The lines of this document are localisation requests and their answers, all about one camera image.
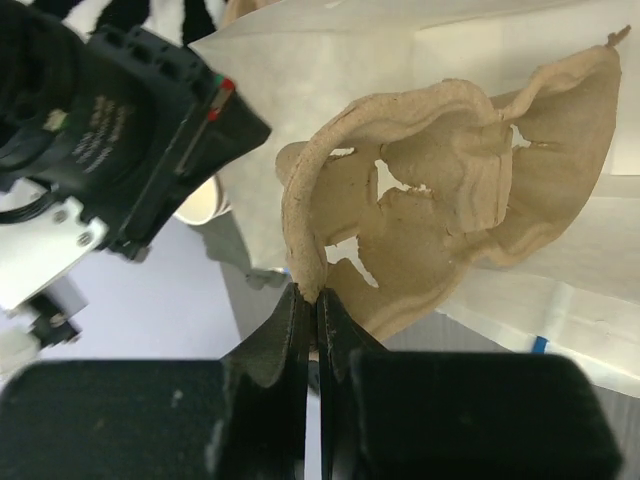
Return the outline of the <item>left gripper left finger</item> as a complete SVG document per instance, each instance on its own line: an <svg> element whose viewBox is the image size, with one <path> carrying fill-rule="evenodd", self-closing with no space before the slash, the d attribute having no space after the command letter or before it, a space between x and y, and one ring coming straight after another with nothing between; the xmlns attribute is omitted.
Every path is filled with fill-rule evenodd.
<svg viewBox="0 0 640 480"><path fill-rule="evenodd" d="M1 394L5 479L300 479L311 312L288 285L218 360L38 362Z"/></svg>

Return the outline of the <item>single cardboard cup carrier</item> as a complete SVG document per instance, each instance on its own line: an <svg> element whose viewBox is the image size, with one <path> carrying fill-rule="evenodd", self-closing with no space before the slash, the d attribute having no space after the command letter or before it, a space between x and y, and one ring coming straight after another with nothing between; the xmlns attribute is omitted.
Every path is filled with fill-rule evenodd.
<svg viewBox="0 0 640 480"><path fill-rule="evenodd" d="M276 158L287 262L379 340L444 302L471 266L513 266L586 205L614 131L624 33L498 96L446 79L362 97Z"/></svg>

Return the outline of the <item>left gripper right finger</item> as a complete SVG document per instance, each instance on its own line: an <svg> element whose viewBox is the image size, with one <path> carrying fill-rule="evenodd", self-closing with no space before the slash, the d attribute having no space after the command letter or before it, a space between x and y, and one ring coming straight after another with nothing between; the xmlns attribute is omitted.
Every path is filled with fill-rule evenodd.
<svg viewBox="0 0 640 480"><path fill-rule="evenodd" d="M337 294L316 303L326 479L613 479L586 376L556 355L390 351Z"/></svg>

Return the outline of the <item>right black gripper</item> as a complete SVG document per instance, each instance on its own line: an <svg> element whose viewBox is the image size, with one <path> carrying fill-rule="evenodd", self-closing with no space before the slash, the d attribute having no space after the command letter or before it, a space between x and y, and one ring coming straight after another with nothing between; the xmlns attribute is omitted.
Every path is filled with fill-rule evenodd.
<svg viewBox="0 0 640 480"><path fill-rule="evenodd" d="M194 51L140 28L88 40L35 9L1 13L1 177L44 188L2 213L35 219L69 198L102 221L100 247L128 259L270 127Z"/></svg>

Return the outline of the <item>printed paper takeout bag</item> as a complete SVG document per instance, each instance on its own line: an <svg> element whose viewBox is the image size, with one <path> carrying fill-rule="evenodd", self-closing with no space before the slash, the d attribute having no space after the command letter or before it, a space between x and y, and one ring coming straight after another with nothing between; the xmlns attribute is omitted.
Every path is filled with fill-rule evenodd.
<svg viewBox="0 0 640 480"><path fill-rule="evenodd" d="M616 128L586 205L513 266L475 262L439 311L501 346L574 360L639 393L639 5L635 1L281 1L244 8L194 49L271 126L220 174L250 266L286 268L276 158L353 101L461 79L498 96L623 32Z"/></svg>

